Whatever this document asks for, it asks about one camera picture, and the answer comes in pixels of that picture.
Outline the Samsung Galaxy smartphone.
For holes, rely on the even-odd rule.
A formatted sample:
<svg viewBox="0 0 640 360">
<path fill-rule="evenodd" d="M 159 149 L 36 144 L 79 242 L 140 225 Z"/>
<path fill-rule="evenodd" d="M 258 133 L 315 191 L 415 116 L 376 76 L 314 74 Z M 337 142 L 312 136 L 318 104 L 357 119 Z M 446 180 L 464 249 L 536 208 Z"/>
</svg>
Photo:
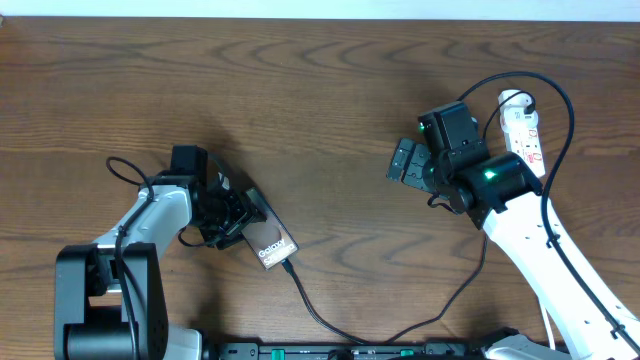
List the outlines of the Samsung Galaxy smartphone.
<svg viewBox="0 0 640 360">
<path fill-rule="evenodd" d="M 299 250 L 297 243 L 257 188 L 246 192 L 257 217 L 242 234 L 265 270 L 288 259 Z"/>
</svg>

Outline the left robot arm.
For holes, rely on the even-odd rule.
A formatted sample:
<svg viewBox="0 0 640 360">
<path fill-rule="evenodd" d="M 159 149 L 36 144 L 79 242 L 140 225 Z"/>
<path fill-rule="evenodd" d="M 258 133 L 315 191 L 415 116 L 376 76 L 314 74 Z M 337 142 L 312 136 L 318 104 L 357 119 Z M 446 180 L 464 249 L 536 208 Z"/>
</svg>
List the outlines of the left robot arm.
<svg viewBox="0 0 640 360">
<path fill-rule="evenodd" d="M 138 198 L 108 232 L 64 247 L 55 263 L 57 359 L 215 359 L 197 330 L 170 324 L 159 260 L 173 239 L 196 228 L 202 246 L 225 249 L 263 220 L 234 189 L 219 161 L 196 145 L 176 145 L 168 169 L 135 181 Z"/>
</svg>

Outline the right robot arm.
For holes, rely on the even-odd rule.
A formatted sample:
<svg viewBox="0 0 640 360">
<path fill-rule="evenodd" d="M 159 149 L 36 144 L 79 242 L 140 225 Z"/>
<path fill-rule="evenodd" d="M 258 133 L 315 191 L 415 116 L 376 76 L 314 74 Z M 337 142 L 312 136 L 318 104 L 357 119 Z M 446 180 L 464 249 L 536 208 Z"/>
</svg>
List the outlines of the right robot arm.
<svg viewBox="0 0 640 360">
<path fill-rule="evenodd" d="M 534 100 L 517 94 L 497 111 L 504 153 L 490 154 L 461 101 L 418 118 L 425 138 L 399 140 L 387 176 L 468 216 L 522 273 L 547 327 L 555 326 L 572 359 L 636 359 L 639 320 L 613 294 L 564 229 L 540 181 L 544 162 Z"/>
</svg>

